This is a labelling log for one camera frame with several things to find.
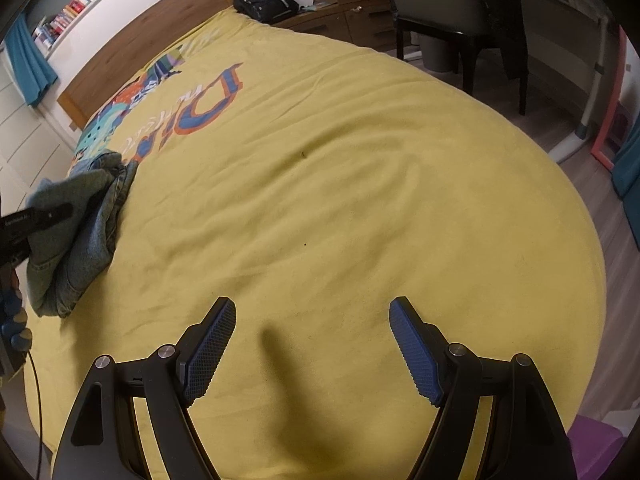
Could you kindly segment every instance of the metal screw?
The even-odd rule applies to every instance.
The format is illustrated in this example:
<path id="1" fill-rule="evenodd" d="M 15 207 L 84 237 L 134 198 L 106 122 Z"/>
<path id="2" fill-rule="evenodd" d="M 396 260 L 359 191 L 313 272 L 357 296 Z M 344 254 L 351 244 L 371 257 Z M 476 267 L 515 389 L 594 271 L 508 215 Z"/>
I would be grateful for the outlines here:
<path id="1" fill-rule="evenodd" d="M 164 345 L 160 347 L 160 349 L 158 350 L 158 355 L 162 359 L 167 359 L 168 357 L 171 357 L 173 354 L 175 354 L 175 347 L 173 345 Z"/>
<path id="2" fill-rule="evenodd" d="M 456 357 L 463 356 L 466 354 L 466 346 L 460 343 L 451 343 L 449 345 L 449 353 L 451 355 L 455 355 Z"/>
<path id="3" fill-rule="evenodd" d="M 531 364 L 533 363 L 533 361 L 531 360 L 531 357 L 529 357 L 526 354 L 518 354 L 518 355 L 516 355 L 516 362 L 520 366 L 531 366 Z"/>
<path id="4" fill-rule="evenodd" d="M 109 359 L 109 356 L 103 355 L 98 357 L 95 360 L 95 367 L 102 369 L 102 368 L 105 368 L 110 362 L 111 362 L 111 359 Z"/>

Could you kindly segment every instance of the textured blue pad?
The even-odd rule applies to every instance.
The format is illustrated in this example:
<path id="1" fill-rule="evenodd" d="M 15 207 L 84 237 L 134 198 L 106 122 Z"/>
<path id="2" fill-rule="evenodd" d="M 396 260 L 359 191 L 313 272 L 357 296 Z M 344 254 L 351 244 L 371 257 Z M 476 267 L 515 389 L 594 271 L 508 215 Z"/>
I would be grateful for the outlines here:
<path id="1" fill-rule="evenodd" d="M 438 381 L 436 361 L 398 300 L 389 305 L 389 324 L 418 393 L 434 406 L 439 405 L 444 392 Z"/>
<path id="2" fill-rule="evenodd" d="M 216 316 L 202 343 L 188 363 L 184 399 L 187 407 L 204 396 L 236 327 L 236 306 L 229 303 Z"/>

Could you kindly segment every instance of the black cable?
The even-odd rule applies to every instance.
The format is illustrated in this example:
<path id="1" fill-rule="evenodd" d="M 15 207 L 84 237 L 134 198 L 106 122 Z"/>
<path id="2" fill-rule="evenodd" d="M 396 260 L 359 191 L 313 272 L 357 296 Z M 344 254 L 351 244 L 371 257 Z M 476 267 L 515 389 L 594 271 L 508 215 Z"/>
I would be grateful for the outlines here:
<path id="1" fill-rule="evenodd" d="M 44 443 L 42 441 L 42 400 L 40 399 L 40 383 L 38 382 L 38 374 L 36 373 L 36 365 L 33 363 L 33 357 L 31 357 L 31 352 L 27 352 L 29 356 L 29 361 L 31 361 L 31 368 L 33 368 L 33 377 L 36 379 L 36 391 L 38 393 L 38 421 L 39 421 L 39 431 L 38 431 L 38 467 L 36 469 L 36 479 L 40 480 L 40 469 L 42 468 L 42 448 Z"/>

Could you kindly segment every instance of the hand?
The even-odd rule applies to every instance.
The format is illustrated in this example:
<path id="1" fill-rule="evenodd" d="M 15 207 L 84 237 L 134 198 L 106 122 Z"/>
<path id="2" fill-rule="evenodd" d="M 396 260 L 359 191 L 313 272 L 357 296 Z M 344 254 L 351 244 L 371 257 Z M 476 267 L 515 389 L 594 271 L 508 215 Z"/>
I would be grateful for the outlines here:
<path id="1" fill-rule="evenodd" d="M 6 319 L 0 326 L 0 336 L 14 350 L 28 352 L 31 349 L 31 330 L 27 328 L 27 311 L 22 306 L 20 282 L 15 271 L 11 275 L 11 290 L 0 292 L 0 302 Z"/>

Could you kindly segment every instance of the drawer handle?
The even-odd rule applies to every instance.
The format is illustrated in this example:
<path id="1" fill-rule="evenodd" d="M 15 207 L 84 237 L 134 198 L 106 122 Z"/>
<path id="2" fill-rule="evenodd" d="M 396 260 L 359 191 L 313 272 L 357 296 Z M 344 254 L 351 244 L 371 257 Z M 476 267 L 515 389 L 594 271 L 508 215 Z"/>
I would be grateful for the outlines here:
<path id="1" fill-rule="evenodd" d="M 316 25 L 315 27 L 308 28 L 304 31 L 305 34 L 313 34 L 314 32 L 318 32 L 323 30 L 324 28 L 328 28 L 327 25 Z"/>
<path id="2" fill-rule="evenodd" d="M 369 17 L 373 18 L 374 16 L 383 16 L 384 14 L 391 14 L 390 10 L 374 10 L 369 13 Z"/>

